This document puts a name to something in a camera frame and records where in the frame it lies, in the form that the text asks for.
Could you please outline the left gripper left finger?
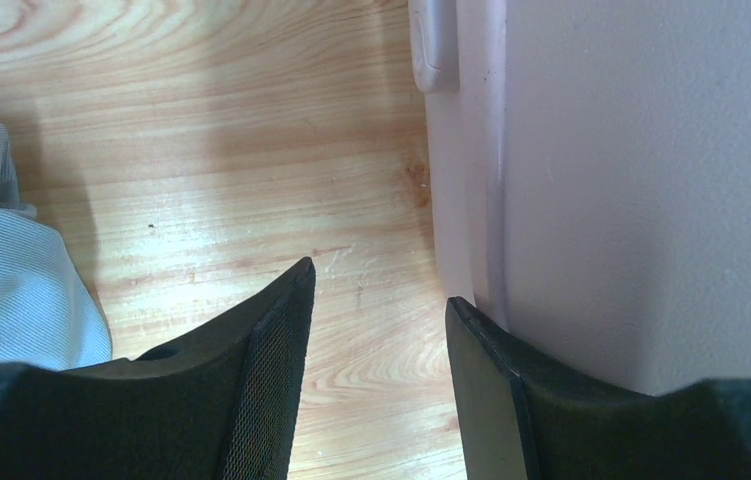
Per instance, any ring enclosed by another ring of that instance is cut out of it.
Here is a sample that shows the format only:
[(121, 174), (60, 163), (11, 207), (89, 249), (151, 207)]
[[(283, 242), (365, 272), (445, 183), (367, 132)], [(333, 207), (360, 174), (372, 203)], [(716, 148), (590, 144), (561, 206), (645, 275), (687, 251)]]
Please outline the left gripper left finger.
[(136, 359), (0, 363), (0, 479), (283, 479), (314, 306), (303, 258)]

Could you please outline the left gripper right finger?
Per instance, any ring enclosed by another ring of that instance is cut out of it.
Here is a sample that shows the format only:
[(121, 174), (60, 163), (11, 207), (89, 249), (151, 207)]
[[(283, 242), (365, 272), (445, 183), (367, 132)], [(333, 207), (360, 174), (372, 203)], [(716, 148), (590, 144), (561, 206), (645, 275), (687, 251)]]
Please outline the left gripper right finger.
[(471, 479), (751, 479), (751, 379), (660, 396), (570, 368), (449, 299), (447, 344)]

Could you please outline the pink suitcase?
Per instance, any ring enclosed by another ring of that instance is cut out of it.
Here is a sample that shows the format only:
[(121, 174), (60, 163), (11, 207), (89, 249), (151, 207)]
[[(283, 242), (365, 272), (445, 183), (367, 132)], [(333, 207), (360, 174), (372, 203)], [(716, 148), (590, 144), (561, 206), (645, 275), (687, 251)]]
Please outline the pink suitcase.
[(751, 1), (413, 1), (445, 293), (649, 394), (751, 378)]

